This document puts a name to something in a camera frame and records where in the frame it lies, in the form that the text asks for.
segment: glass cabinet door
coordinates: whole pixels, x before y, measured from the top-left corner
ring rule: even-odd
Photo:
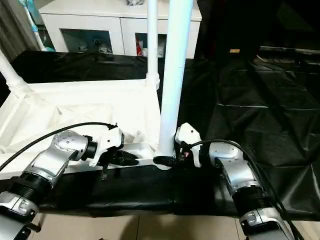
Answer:
[[[119,17],[42,14],[57,52],[124,55]]]

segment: black cable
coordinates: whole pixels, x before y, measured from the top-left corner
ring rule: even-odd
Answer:
[[[188,147],[191,149],[197,145],[200,144],[209,144],[209,143],[226,143],[226,144],[230,144],[236,148],[238,148],[239,150],[241,150],[244,154],[247,155],[248,157],[248,162],[251,165],[251,167],[253,168],[254,173],[256,174],[256,177],[260,180],[262,187],[264,188],[264,190],[268,193],[268,195],[270,195],[269,191],[267,189],[270,189],[272,191],[272,195],[274,197],[274,207],[280,212],[280,214],[282,214],[282,217],[288,222],[292,234],[294,236],[295,240],[304,240],[304,237],[301,235],[301,233],[299,232],[299,230],[296,228],[296,226],[292,223],[291,220],[288,219],[288,212],[284,206],[284,204],[282,203],[282,201],[280,200],[278,194],[276,193],[274,187],[271,184],[271,181],[269,179],[269,177],[267,176],[267,174],[265,174],[263,171],[260,170],[260,168],[258,167],[256,161],[254,160],[254,158],[252,157],[251,154],[248,153],[248,151],[246,151],[242,146],[238,145],[237,143],[233,142],[233,141],[229,141],[229,140],[224,140],[224,139],[207,139],[207,140],[202,140],[202,141],[198,141],[196,143],[190,144],[188,145]]]
[[[55,130],[53,132],[50,132],[42,137],[39,137],[37,140],[34,140],[33,142],[29,143],[28,145],[26,145],[25,147],[23,147],[22,149],[20,149],[19,151],[17,151],[14,155],[12,155],[7,161],[5,161],[1,166],[0,166],[0,171],[2,171],[9,163],[11,163],[16,157],[18,157],[20,154],[22,154],[24,151],[26,151],[27,149],[31,148],[33,145],[41,142],[42,140],[51,137],[55,134],[58,134],[62,131],[68,130],[68,129],[73,129],[76,127],[80,127],[80,126],[86,126],[86,125],[101,125],[101,126],[107,126],[109,128],[109,130],[114,129],[116,126],[109,124],[109,123],[105,123],[105,122],[83,122],[83,123],[77,123],[74,125],[70,125],[70,126],[66,126],[63,128],[60,128],[58,130]]]

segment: cabinet door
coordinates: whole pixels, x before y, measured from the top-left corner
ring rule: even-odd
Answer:
[[[148,21],[147,19],[139,18],[121,18],[122,37],[124,44],[124,53],[128,56],[137,56],[137,43],[143,41],[144,47],[147,46],[147,32],[148,32]],[[165,49],[167,42],[168,33],[168,20],[158,20],[158,44],[159,50]],[[186,57],[193,59],[195,55],[198,33],[199,33],[200,22],[192,21],[190,26],[188,48]]]
[[[57,52],[105,52],[124,55],[120,18],[42,14]]]

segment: white frame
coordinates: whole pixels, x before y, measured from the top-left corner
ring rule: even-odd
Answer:
[[[57,52],[69,52],[60,29],[79,29],[108,31],[112,53],[125,54],[119,17],[58,14],[42,14],[41,16]]]
[[[137,56],[136,33],[148,32],[148,21],[142,18],[121,18],[122,37],[124,53],[126,56]],[[158,20],[158,34],[168,35],[168,20]],[[191,21],[188,38],[188,47],[186,52],[187,59],[193,59],[195,56],[198,40],[199,21]]]

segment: shelf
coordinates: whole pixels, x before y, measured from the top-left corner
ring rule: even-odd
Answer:
[[[158,0],[158,19],[168,20],[169,2],[170,0]],[[128,6],[126,0],[54,0],[39,11],[41,14],[146,19],[147,6],[148,0],[137,6]],[[197,0],[194,0],[191,20],[202,20]]]

